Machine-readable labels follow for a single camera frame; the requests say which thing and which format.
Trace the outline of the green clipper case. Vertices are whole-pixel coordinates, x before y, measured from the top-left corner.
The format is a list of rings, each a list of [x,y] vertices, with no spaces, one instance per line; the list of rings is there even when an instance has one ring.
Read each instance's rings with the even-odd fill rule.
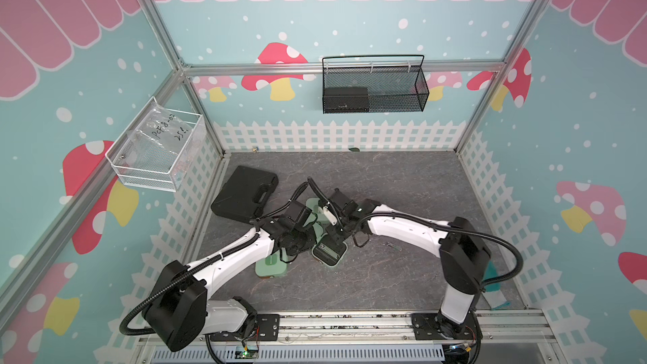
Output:
[[[348,250],[344,234],[330,224],[315,223],[313,228],[315,245],[311,249],[312,256],[328,267],[338,266]]]
[[[311,210],[311,214],[308,217],[308,220],[306,221],[306,223],[317,222],[320,224],[328,224],[330,222],[329,219],[325,216],[325,214],[321,212],[321,209],[318,204],[319,204],[319,199],[316,197],[308,198],[308,200],[306,200],[306,206]]]
[[[261,261],[257,261],[254,266],[256,276],[261,279],[286,276],[287,269],[287,264],[281,261],[280,254],[278,252]]]

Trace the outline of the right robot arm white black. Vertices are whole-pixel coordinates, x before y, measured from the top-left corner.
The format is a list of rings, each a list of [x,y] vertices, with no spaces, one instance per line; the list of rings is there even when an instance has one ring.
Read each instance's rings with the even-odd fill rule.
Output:
[[[513,244],[475,230],[463,217],[451,221],[416,217],[370,199],[358,204],[338,190],[330,197],[320,197],[318,207],[329,220],[328,235],[335,241],[363,232],[398,239],[440,259],[446,291],[435,323],[448,339],[456,339],[463,333],[468,315],[473,313],[487,286],[509,281],[523,268],[522,254]],[[491,259],[486,242],[510,251],[515,266],[505,274],[486,279],[485,271]]]

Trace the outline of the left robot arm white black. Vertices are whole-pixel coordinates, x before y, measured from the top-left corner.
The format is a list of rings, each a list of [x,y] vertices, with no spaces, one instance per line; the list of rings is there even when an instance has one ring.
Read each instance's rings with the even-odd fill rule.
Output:
[[[282,252],[297,256],[314,240],[311,208],[291,201],[269,217],[253,220],[239,239],[198,261],[171,261],[153,290],[121,320],[125,336],[157,335],[177,352],[200,336],[232,335],[241,342],[253,337],[258,312],[240,297],[213,300],[215,292],[247,267]]]

